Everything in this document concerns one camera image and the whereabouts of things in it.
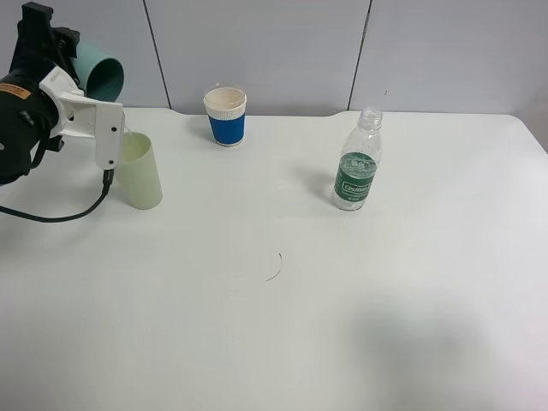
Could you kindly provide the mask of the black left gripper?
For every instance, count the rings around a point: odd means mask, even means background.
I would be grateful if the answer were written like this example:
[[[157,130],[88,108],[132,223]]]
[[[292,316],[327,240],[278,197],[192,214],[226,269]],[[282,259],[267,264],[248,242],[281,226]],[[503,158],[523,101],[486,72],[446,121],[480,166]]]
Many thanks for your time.
[[[67,72],[75,84],[80,84],[72,59],[80,33],[67,27],[51,28],[53,8],[35,2],[21,6],[21,24],[9,72],[25,70],[38,72],[53,65]]]

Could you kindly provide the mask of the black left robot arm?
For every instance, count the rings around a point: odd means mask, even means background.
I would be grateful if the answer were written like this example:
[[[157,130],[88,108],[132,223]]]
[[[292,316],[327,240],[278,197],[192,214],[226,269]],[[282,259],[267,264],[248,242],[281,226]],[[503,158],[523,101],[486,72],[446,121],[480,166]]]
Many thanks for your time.
[[[53,8],[21,6],[18,39],[9,72],[1,79],[1,183],[10,184],[36,168],[44,156],[58,110],[39,83],[55,68],[80,83],[72,60],[80,33],[51,26]]]

